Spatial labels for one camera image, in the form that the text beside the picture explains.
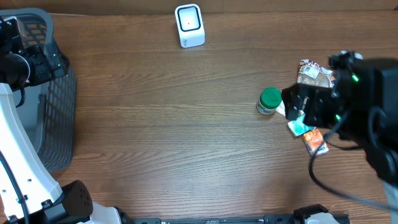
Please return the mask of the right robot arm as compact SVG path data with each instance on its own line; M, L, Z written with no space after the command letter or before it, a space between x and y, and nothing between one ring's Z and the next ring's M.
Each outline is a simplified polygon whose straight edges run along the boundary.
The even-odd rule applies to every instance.
M329 57L335 72L332 88L296 83L282 90L285 117L291 121L303 111L306 125L328 128L327 142L337 133L342 140L355 142L366 160L384 182L387 204L348 195L320 182L318 186L344 199L388 210L397 223L397 60L394 58L359 59L354 52Z

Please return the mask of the grey plastic mesh basket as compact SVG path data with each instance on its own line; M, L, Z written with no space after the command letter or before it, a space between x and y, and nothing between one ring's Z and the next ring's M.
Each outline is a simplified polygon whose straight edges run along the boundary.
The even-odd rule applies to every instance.
M1 11L1 19L12 16L22 25L24 47L55 43L59 48L49 13L38 8ZM76 77L71 65L67 75L41 85L3 84L11 88L19 119L44 167L49 172L66 169L73 157L76 105Z

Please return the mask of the green lid jar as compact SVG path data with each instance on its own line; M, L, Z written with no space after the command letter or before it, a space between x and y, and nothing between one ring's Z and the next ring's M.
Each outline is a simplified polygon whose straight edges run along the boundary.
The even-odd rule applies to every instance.
M275 113L281 102L281 92L277 88L268 87L260 94L256 108L260 114L270 115Z

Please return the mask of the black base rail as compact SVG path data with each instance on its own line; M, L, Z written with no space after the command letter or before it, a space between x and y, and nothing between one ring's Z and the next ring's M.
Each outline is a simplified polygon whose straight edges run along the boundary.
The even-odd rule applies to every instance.
M132 218L133 224L289 224L294 223L293 215L264 215L263 217L234 218Z

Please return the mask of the beige brown snack bag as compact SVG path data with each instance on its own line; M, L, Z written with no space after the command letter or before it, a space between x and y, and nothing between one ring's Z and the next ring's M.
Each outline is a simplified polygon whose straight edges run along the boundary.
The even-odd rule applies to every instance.
M298 65L297 83L332 88L335 78L328 70L309 59L302 59Z

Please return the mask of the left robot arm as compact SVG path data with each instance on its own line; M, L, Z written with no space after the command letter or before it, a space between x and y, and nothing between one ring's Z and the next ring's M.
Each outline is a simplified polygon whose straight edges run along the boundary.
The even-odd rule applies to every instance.
M1 200L8 223L132 223L118 207L91 199L84 183L63 187L40 161L17 114L14 91L64 77L68 58L57 47L24 47L22 24L1 18Z

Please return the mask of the white barcode scanner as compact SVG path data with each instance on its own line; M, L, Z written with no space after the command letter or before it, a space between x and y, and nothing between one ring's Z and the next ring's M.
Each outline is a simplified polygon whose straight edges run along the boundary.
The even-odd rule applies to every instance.
M175 20L182 48L197 47L205 43L203 18L197 4L178 6L175 9Z

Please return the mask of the small teal wipes pack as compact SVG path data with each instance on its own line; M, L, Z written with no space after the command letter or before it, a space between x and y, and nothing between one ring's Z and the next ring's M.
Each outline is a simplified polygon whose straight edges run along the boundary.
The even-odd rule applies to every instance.
M299 137L309 131L313 131L316 129L316 127L313 126L307 126L306 124L303 123L305 114L300 115L297 119L293 121L289 121L287 123L288 128L292 132L292 134L295 137Z

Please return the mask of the orange snack packet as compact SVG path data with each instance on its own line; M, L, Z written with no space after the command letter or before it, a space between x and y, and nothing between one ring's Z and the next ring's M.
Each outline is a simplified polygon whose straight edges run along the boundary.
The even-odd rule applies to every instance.
M315 152L317 152L318 156L321 156L329 151L327 144L323 142L323 135L318 129L306 132L303 134L302 139L311 156Z

